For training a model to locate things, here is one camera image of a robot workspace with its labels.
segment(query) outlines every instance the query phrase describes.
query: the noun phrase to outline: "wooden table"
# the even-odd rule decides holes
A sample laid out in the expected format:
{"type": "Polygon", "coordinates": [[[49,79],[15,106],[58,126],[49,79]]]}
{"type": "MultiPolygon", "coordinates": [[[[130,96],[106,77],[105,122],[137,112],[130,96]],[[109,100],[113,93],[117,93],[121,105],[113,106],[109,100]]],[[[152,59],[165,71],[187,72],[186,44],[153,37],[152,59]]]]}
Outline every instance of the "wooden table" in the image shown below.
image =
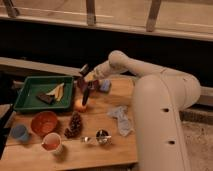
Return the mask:
{"type": "MultiPolygon", "coordinates": [[[[109,94],[100,92],[91,94],[88,110],[81,113],[83,130],[79,137],[67,139],[63,135],[72,112],[57,113],[59,124],[55,131],[62,136],[64,146],[59,156],[54,156],[41,147],[42,139],[30,128],[34,115],[18,113],[13,125],[25,124],[31,133],[31,139],[26,144],[20,144],[9,136],[0,160],[0,170],[67,170],[136,163],[135,132],[132,131],[127,137],[121,136],[118,132],[117,120],[106,114],[110,108],[127,105],[127,115],[133,123],[131,109],[133,82],[131,78],[122,77],[111,78],[111,83],[109,94]],[[107,130],[112,136],[110,146],[100,146],[96,141],[91,145],[80,142],[81,136],[94,137],[100,129],[107,130]]],[[[82,94],[76,88],[75,99],[80,97],[82,94]]]]}

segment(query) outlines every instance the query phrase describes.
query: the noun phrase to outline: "pine cone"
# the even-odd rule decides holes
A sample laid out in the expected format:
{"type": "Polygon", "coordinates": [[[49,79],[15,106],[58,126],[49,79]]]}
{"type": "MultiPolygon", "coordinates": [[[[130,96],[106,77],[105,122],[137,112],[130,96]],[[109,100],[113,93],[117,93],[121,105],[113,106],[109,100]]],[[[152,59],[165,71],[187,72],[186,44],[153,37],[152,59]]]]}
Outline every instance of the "pine cone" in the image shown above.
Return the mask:
{"type": "Polygon", "coordinates": [[[67,138],[73,138],[80,134],[82,130],[82,120],[81,116],[78,112],[73,112],[70,122],[69,122],[69,128],[66,128],[64,135],[67,138]]]}

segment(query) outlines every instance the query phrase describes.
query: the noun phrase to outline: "crumpled cloth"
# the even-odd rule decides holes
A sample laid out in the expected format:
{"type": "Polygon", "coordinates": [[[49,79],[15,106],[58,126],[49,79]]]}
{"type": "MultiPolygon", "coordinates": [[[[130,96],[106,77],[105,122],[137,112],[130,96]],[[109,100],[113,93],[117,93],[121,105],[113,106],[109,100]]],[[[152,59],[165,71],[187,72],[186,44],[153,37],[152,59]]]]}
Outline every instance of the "crumpled cloth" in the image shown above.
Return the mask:
{"type": "Polygon", "coordinates": [[[108,110],[107,115],[117,118],[118,130],[122,136],[127,136],[133,129],[129,119],[126,116],[127,106],[118,106],[108,110]]]}

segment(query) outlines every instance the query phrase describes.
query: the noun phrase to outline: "glass cup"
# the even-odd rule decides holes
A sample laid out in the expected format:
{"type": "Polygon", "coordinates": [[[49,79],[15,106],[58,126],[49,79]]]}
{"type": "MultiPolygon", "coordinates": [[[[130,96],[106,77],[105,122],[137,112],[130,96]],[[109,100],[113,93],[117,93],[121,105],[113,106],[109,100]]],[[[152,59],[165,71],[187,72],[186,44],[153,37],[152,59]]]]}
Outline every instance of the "glass cup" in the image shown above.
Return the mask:
{"type": "Polygon", "coordinates": [[[12,127],[10,134],[13,138],[21,142],[27,142],[29,140],[29,132],[23,124],[12,127]]]}

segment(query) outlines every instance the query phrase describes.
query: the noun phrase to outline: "blue object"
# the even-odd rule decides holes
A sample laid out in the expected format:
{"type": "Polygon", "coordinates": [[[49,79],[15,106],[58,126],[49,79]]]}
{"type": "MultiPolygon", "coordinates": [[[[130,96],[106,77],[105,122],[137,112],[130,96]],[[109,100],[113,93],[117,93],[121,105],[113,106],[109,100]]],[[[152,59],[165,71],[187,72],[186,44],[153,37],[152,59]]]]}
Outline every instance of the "blue object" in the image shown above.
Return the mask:
{"type": "Polygon", "coordinates": [[[22,142],[26,142],[29,140],[29,133],[27,131],[27,128],[22,124],[13,127],[10,134],[13,138],[22,142]]]}
{"type": "Polygon", "coordinates": [[[109,92],[110,87],[111,87],[111,82],[110,80],[106,79],[106,80],[103,80],[99,90],[107,93],[109,92]]]}

